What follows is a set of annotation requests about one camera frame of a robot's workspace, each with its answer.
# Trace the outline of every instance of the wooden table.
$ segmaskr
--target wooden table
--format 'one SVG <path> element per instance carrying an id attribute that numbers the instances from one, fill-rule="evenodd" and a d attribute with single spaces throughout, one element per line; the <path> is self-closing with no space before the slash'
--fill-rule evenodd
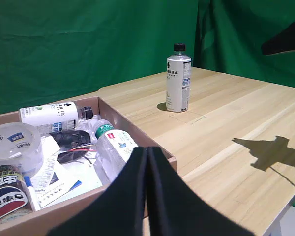
<path id="1" fill-rule="evenodd" d="M 177 158 L 203 200 L 268 235 L 295 195 L 295 88 L 193 68 L 183 113 L 165 110 L 165 91 L 160 73 L 82 97 L 101 96 Z"/>

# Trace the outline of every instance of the green curtain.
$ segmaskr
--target green curtain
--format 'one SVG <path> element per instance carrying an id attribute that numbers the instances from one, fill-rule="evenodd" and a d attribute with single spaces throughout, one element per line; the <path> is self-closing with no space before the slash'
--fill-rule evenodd
<path id="1" fill-rule="evenodd" d="M 199 0 L 194 66 L 295 87 L 295 53 L 260 49 L 294 20 L 295 0 Z"/>
<path id="2" fill-rule="evenodd" d="M 193 56 L 197 0 L 0 0 L 0 114 L 165 71 Z"/>

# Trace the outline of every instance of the white paper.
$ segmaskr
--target white paper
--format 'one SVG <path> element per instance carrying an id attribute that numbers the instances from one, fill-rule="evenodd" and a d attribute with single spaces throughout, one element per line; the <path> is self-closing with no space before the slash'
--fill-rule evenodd
<path id="1" fill-rule="evenodd" d="M 44 163 L 40 170 L 30 179 L 35 191 L 45 189 L 54 174 L 54 166 L 58 157 L 60 147 L 50 135 L 41 138 Z"/>
<path id="2" fill-rule="evenodd" d="M 53 177 L 50 185 L 45 188 L 45 191 L 35 191 L 41 208 L 46 207 L 57 198 L 69 192 L 69 190 L 79 181 L 59 162 L 55 163 L 55 175 L 53 174 Z"/>
<path id="3" fill-rule="evenodd" d="M 95 162 L 96 152 L 88 152 L 85 156 L 93 164 Z M 65 167 L 72 176 L 80 180 L 82 184 L 52 202 L 50 206 L 103 186 L 93 165 L 91 165 L 85 158 L 80 158 L 76 161 L 63 164 L 62 166 Z"/>

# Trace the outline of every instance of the water bottle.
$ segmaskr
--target water bottle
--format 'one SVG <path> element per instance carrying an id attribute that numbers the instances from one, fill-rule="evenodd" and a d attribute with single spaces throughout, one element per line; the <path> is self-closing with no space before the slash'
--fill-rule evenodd
<path id="1" fill-rule="evenodd" d="M 95 124 L 94 131 L 98 156 L 109 181 L 112 182 L 128 161 L 133 148 L 138 145 L 126 131 L 115 129 L 105 119 Z"/>
<path id="2" fill-rule="evenodd" d="M 92 119 L 92 107 L 65 102 L 19 110 L 20 122 L 35 126 L 41 135 L 75 129 L 80 121 Z"/>
<path id="3" fill-rule="evenodd" d="M 184 44 L 176 43 L 174 54 L 167 58 L 166 108 L 171 112 L 184 112 L 188 109 L 191 58 L 185 51 Z"/>

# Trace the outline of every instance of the cardboard box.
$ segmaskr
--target cardboard box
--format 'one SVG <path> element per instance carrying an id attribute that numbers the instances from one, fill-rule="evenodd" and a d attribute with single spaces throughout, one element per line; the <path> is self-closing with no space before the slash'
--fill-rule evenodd
<path id="1" fill-rule="evenodd" d="M 94 114 L 100 114 L 102 119 L 107 119 L 116 129 L 127 131 L 139 146 L 159 146 L 153 139 L 147 136 L 142 130 L 136 127 L 119 112 L 105 103 L 99 97 L 91 97 L 74 101 L 79 106 L 91 106 Z M 19 122 L 18 112 L 0 115 L 0 124 L 9 122 Z M 163 153 L 170 162 L 171 166 L 177 170 L 176 159 L 165 149 Z M 11 222 L 0 225 L 0 236 L 40 236 L 53 227 L 71 218 L 79 211 L 92 203 L 106 186 L 91 190 L 72 199 L 47 207 L 29 215 L 23 216 Z"/>

